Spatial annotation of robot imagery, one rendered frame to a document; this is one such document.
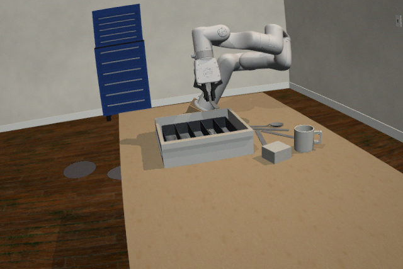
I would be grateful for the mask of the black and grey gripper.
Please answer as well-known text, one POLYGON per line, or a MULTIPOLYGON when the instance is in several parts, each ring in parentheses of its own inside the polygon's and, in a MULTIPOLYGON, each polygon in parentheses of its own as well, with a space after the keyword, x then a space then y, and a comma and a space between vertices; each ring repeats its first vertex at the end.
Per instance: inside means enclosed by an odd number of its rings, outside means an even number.
POLYGON ((212 101, 215 101, 215 89, 217 86, 221 85, 223 82, 220 77, 219 66, 216 58, 214 57, 204 57, 196 59, 194 61, 194 76, 195 82, 193 87, 199 88, 204 93, 204 98, 209 101, 208 91, 206 89, 206 84, 211 83, 211 97, 212 101), (221 81, 220 81, 221 80, 221 81), (217 84, 215 84, 218 82, 217 84), (201 84, 198 85, 198 84, 201 84))

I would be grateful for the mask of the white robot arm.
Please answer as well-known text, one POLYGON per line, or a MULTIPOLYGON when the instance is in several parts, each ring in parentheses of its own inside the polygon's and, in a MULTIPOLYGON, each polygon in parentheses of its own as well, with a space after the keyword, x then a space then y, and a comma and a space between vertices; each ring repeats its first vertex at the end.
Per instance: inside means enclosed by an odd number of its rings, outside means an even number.
MULTIPOLYGON (((231 33, 225 25, 198 27, 192 30, 195 54, 191 58, 200 59, 213 57, 212 45, 229 49, 253 50, 237 54, 223 54, 217 62, 220 69, 222 84, 215 89, 216 105, 222 96, 233 71, 251 71, 256 69, 274 69, 285 71, 291 67, 292 51, 291 41, 286 31, 276 24, 268 24, 264 33, 244 31, 231 33)), ((204 93, 198 95, 194 101, 197 108, 202 111, 215 110, 204 93)))

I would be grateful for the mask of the grey metal spoon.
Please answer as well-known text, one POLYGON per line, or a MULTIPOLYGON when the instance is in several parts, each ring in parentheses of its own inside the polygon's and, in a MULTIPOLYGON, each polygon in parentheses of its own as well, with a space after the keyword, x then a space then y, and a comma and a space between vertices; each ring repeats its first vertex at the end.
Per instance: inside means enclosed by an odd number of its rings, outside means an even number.
MULTIPOLYGON (((281 122, 274 122, 274 123, 270 123, 269 125, 271 125, 272 127, 281 127, 283 125, 283 123, 281 122)), ((250 127, 267 127, 269 125, 249 125, 250 127)))
POLYGON ((172 140, 176 140, 176 137, 174 135, 169 135, 169 136, 166 137, 166 139, 168 141, 172 141, 172 140))

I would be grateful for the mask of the grey mug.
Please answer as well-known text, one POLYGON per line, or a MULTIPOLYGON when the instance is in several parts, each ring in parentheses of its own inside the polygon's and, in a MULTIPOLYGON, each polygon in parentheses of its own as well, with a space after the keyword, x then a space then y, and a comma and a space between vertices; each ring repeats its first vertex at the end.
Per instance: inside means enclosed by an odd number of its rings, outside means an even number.
POLYGON ((314 144, 321 144, 322 131, 314 130, 310 125, 298 125, 294 128, 294 149, 297 152, 310 152, 314 144), (319 134, 319 140, 314 140, 314 134, 319 134))

